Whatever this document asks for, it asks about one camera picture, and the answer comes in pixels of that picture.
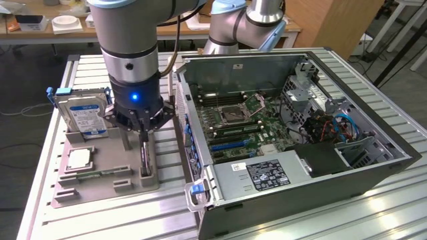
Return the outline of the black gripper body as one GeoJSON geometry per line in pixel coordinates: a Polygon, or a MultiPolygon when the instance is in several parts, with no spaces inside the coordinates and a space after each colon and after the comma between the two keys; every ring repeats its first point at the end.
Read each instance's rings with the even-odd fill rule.
{"type": "Polygon", "coordinates": [[[151,118],[164,107],[160,95],[160,75],[153,74],[139,82],[121,82],[110,75],[107,77],[118,124],[125,129],[134,131],[151,130],[157,122],[151,118]]]}

